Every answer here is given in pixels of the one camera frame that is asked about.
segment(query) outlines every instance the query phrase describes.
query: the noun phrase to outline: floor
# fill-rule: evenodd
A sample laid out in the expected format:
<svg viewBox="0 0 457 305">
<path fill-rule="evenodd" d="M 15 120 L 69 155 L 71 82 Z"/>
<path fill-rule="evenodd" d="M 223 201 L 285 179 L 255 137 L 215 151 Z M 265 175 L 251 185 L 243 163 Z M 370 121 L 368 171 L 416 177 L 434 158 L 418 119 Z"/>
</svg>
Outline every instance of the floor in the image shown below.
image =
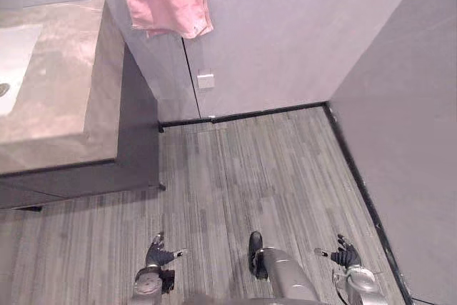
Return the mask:
<svg viewBox="0 0 457 305">
<path fill-rule="evenodd" d="M 322 108 L 166 128 L 166 191 L 139 189 L 0 211 L 0 304 L 126 304 L 154 234 L 173 262 L 164 304 L 195 293 L 270 296 L 247 269 L 248 236 L 298 259 L 322 301 L 340 304 L 336 265 L 313 254 L 350 237 L 389 304 L 404 304 L 367 209 Z"/>
</svg>

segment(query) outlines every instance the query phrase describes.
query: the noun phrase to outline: sink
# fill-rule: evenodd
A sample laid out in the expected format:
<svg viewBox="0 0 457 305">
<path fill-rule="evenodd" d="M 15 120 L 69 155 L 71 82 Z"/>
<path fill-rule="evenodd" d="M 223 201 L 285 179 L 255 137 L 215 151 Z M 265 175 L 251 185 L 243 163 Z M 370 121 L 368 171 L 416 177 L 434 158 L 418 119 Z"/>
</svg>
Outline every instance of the sink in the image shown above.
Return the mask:
<svg viewBox="0 0 457 305">
<path fill-rule="evenodd" d="M 14 108 L 41 24 L 0 28 L 0 116 Z"/>
</svg>

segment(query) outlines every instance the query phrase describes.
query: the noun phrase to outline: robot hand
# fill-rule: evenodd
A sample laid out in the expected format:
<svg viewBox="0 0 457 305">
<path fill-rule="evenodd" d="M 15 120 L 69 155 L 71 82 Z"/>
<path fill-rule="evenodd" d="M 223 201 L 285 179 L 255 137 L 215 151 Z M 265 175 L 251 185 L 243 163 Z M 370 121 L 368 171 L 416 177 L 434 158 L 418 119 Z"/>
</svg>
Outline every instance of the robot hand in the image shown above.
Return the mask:
<svg viewBox="0 0 457 305">
<path fill-rule="evenodd" d="M 316 248 L 314 252 L 328 257 L 346 269 L 345 274 L 337 274 L 333 270 L 332 279 L 338 297 L 347 304 L 339 289 L 346 291 L 349 304 L 387 305 L 386 298 L 381 294 L 375 277 L 371 271 L 362 266 L 362 261 L 356 248 L 341 234 L 338 235 L 338 251 L 328 253 Z"/>
<path fill-rule="evenodd" d="M 148 253 L 146 254 L 146 267 L 165 266 L 173 260 L 183 256 L 186 252 L 187 249 L 176 251 L 164 250 L 164 232 L 161 231 L 154 237 Z"/>
<path fill-rule="evenodd" d="M 170 293 L 174 288 L 174 271 L 162 270 L 162 266 L 183 256 L 187 249 L 177 251 L 164 250 L 164 233 L 159 232 L 153 239 L 146 254 L 145 267 L 135 276 L 134 297 L 131 304 L 160 304 L 160 295 Z"/>
</svg>

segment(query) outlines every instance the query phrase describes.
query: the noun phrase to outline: drain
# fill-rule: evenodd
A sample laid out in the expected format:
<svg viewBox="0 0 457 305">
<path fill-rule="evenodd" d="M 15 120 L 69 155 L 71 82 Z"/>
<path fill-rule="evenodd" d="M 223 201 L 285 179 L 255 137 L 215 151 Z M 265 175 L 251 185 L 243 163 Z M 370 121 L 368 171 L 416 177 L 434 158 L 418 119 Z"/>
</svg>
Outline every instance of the drain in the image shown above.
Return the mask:
<svg viewBox="0 0 457 305">
<path fill-rule="evenodd" d="M 0 96 L 4 96 L 9 90 L 9 84 L 0 84 Z"/>
</svg>

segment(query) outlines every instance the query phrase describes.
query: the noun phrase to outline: gray wall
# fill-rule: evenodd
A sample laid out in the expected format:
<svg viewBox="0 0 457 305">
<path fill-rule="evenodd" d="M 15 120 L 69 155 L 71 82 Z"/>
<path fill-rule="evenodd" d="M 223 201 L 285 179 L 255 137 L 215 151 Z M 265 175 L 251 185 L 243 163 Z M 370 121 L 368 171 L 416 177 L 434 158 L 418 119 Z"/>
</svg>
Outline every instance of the gray wall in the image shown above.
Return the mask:
<svg viewBox="0 0 457 305">
<path fill-rule="evenodd" d="M 214 31 L 186 41 L 202 116 L 326 101 L 401 0 L 209 0 Z"/>
<path fill-rule="evenodd" d="M 331 106 L 414 296 L 457 299 L 457 0 L 403 0 Z"/>
<path fill-rule="evenodd" d="M 71 0 L 0 0 L 17 8 Z M 328 100 L 400 0 L 209 0 L 215 30 L 187 41 L 193 77 L 216 74 L 199 91 L 202 116 Z M 131 29 L 124 0 L 111 12 L 159 101 L 159 119 L 198 118 L 181 39 L 147 39 Z"/>
</svg>

